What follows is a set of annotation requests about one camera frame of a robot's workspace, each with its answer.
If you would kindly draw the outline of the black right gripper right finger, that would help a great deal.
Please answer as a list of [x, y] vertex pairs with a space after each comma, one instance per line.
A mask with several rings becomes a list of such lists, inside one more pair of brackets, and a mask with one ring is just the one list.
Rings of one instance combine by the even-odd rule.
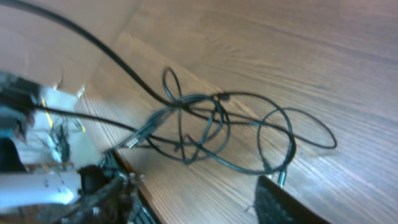
[[264, 175], [257, 178], [254, 209], [260, 224], [328, 223]]

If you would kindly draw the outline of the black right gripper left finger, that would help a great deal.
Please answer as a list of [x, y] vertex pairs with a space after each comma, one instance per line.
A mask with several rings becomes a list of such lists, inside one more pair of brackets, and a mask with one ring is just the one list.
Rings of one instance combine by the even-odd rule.
[[94, 194], [83, 197], [76, 208], [62, 217], [62, 224], [129, 223], [136, 195], [136, 178], [120, 175]]

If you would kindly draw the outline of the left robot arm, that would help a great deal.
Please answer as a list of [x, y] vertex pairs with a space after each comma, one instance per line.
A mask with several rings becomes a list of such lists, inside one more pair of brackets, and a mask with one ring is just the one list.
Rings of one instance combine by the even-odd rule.
[[75, 170], [48, 174], [2, 174], [1, 208], [68, 205], [80, 198], [81, 189], [81, 175]]

